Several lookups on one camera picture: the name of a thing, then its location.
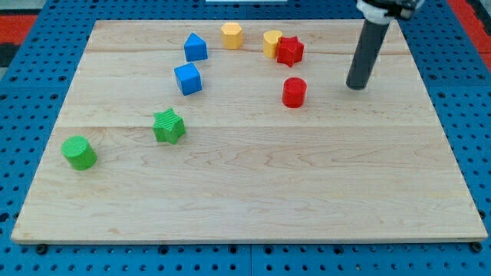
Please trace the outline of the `white and black rod mount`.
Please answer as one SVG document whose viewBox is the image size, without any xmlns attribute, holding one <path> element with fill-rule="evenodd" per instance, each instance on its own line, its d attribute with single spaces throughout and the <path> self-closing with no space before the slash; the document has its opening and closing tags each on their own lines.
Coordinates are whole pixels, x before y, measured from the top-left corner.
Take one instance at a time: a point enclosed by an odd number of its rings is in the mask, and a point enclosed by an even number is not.
<svg viewBox="0 0 491 276">
<path fill-rule="evenodd" d="M 357 0 L 356 8 L 371 23 L 388 25 L 392 20 L 410 20 L 424 0 Z"/>
</svg>

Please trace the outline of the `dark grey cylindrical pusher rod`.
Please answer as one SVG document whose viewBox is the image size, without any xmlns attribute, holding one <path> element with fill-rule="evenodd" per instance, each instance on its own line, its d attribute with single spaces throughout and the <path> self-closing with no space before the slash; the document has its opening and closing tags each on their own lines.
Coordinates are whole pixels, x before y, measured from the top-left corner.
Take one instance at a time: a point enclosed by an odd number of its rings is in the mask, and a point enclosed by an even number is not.
<svg viewBox="0 0 491 276">
<path fill-rule="evenodd" d="M 349 88 L 363 90 L 367 86 L 388 28 L 389 24 L 379 25 L 364 20 L 346 79 Z"/>
</svg>

